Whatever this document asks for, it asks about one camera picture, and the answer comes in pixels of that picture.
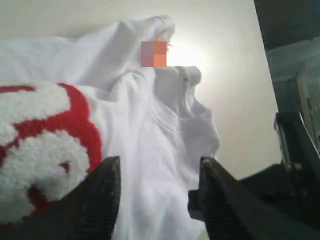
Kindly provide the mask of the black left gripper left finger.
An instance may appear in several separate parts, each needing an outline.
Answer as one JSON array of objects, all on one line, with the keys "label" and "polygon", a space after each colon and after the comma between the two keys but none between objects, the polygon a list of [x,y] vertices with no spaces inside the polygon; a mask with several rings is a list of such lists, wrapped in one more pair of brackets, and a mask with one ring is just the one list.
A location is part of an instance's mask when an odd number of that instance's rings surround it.
[{"label": "black left gripper left finger", "polygon": [[46,211],[2,232],[2,240],[110,240],[121,200],[120,157],[107,157]]}]

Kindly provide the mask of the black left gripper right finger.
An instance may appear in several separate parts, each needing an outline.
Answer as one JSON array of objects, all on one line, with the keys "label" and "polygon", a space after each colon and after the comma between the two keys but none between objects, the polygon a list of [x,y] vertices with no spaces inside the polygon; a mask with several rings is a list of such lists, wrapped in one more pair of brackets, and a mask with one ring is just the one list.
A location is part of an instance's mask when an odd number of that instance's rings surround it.
[{"label": "black left gripper right finger", "polygon": [[211,240],[317,240],[319,186],[312,171],[294,177],[281,164],[236,180],[202,157],[199,218]]}]

